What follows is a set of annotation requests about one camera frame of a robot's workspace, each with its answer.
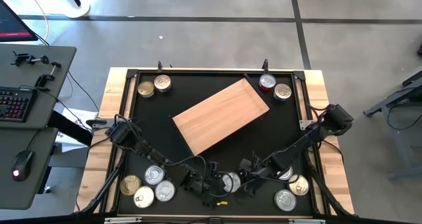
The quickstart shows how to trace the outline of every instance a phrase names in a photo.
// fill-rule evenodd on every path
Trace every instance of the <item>black tray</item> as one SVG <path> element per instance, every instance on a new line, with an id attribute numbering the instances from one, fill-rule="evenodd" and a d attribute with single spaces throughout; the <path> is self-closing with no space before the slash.
<path id="1" fill-rule="evenodd" d="M 129 70 L 128 78 L 135 76 L 136 85 L 144 80 L 154 81 L 159 74 L 170 76 L 172 88 L 166 93 L 155 91 L 151 98 L 143 98 L 135 91 L 131 104 L 130 117 L 142 129 L 142 136 L 163 155 L 173 162 L 180 161 L 191 155 L 183 137 L 173 126 L 171 117 L 196 105 L 229 85 L 245 77 L 245 73 L 256 88 L 262 71 L 220 71 L 220 70 L 169 70 L 159 73 L 151 70 Z M 234 132 L 227 138 L 218 142 L 201 155 L 207 161 L 219 162 L 221 171 L 237 171 L 242 158 L 250 158 L 255 151 L 259 157 L 266 157 L 273 151 L 285 148 L 301 137 L 299 120 L 302 118 L 297 89 L 295 72 L 271 72 L 277 83 L 284 83 L 293 90 L 292 96 L 287 101 L 276 101 L 273 92 L 261 94 L 269 103 L 269 112 L 248 125 Z M 124 100 L 129 91 L 129 80 L 125 85 Z M 304 158 L 293 163 L 294 173 L 299 166 L 301 174 L 310 178 L 304 166 Z M 191 162 L 191 165 L 201 167 L 202 163 Z M 143 158 L 129 153 L 125 170 L 119 181 L 126 175 L 138 176 L 143 184 L 144 171 L 151 163 Z M 154 203 L 145 209 L 137 208 L 132 196 L 124 196 L 117 186 L 114 205 L 118 215 L 217 215 L 217 216 L 284 216 L 284 215 L 312 215 L 315 211 L 315 192 L 311 185 L 310 192 L 304 196 L 296 196 L 297 205 L 293 211 L 285 212 L 278 209 L 274 203 L 274 195 L 287 185 L 268 181 L 261 187 L 254 198 L 242 195 L 242 192 L 224 198 L 229 205 L 210 209 L 201 205 L 200 198 L 194 194 L 177 187 L 175 197 L 169 202 Z"/>

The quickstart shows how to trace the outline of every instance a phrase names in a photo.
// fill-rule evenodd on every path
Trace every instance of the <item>wooden cutting board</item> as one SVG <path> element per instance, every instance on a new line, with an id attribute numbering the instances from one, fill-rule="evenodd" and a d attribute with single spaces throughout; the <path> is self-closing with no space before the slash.
<path id="1" fill-rule="evenodd" d="M 267 112 L 265 104 L 242 79 L 173 118 L 194 155 Z"/>

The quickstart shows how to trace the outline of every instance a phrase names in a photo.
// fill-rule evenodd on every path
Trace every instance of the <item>computer monitor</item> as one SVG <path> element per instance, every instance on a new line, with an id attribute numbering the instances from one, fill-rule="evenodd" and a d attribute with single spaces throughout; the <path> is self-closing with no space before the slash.
<path id="1" fill-rule="evenodd" d="M 37 36 L 0 0 L 0 42 L 36 41 Z"/>

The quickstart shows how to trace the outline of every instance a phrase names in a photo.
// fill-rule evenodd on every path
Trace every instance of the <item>tin can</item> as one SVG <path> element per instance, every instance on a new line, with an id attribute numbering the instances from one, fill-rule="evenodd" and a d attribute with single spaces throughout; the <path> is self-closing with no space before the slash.
<path id="1" fill-rule="evenodd" d="M 150 81 L 141 82 L 138 86 L 138 93 L 145 98 L 154 95 L 154 85 Z"/>
<path id="2" fill-rule="evenodd" d="M 120 191 L 123 195 L 130 196 L 135 194 L 141 185 L 140 179 L 134 175 L 126 176 L 120 182 Z"/>
<path id="3" fill-rule="evenodd" d="M 170 181 L 162 181 L 156 187 L 156 198 L 161 202 L 171 200 L 176 193 L 174 184 Z"/>
<path id="4" fill-rule="evenodd" d="M 278 84 L 274 88 L 274 98 L 278 101 L 285 101 L 291 96 L 291 89 L 286 84 Z"/>
<path id="5" fill-rule="evenodd" d="M 171 79 L 167 75 L 159 75 L 154 80 L 154 85 L 159 92 L 166 92 L 171 88 Z"/>
<path id="6" fill-rule="evenodd" d="M 133 196 L 133 202 L 138 208 L 147 208 L 154 201 L 154 191 L 148 186 L 140 187 Z"/>
<path id="7" fill-rule="evenodd" d="M 276 85 L 276 78 L 269 73 L 262 74 L 259 78 L 259 87 L 262 90 L 271 90 Z"/>
<path id="8" fill-rule="evenodd" d="M 278 191 L 274 196 L 274 201 L 283 211 L 291 211 L 296 207 L 296 197 L 286 189 Z"/>
<path id="9" fill-rule="evenodd" d="M 293 175 L 293 167 L 290 166 L 289 169 L 280 177 L 278 177 L 281 181 L 288 181 L 290 177 Z"/>
<path id="10" fill-rule="evenodd" d="M 156 185 L 164 179 L 164 171 L 156 165 L 151 165 L 145 171 L 145 181 L 148 184 Z"/>
<path id="11" fill-rule="evenodd" d="M 230 190 L 231 192 L 236 192 L 236 190 L 239 189 L 241 185 L 239 175 L 237 175 L 234 172 L 229 172 L 228 175 L 224 175 L 222 179 L 225 184 L 223 189 L 226 192 L 230 192 Z"/>
<path id="12" fill-rule="evenodd" d="M 296 179 L 297 175 L 292 175 L 289 182 L 295 181 Z M 303 175 L 299 175 L 299 179 L 296 182 L 289 184 L 289 189 L 292 193 L 303 196 L 309 191 L 308 180 Z"/>

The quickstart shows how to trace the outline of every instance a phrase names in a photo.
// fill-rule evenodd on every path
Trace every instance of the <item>yellow object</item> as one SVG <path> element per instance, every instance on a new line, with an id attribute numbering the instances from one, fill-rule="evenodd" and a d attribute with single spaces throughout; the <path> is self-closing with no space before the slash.
<path id="1" fill-rule="evenodd" d="M 217 206 L 220 206 L 220 205 L 228 205 L 228 204 L 229 204 L 229 202 L 223 201 L 223 202 L 218 202 L 217 203 Z"/>

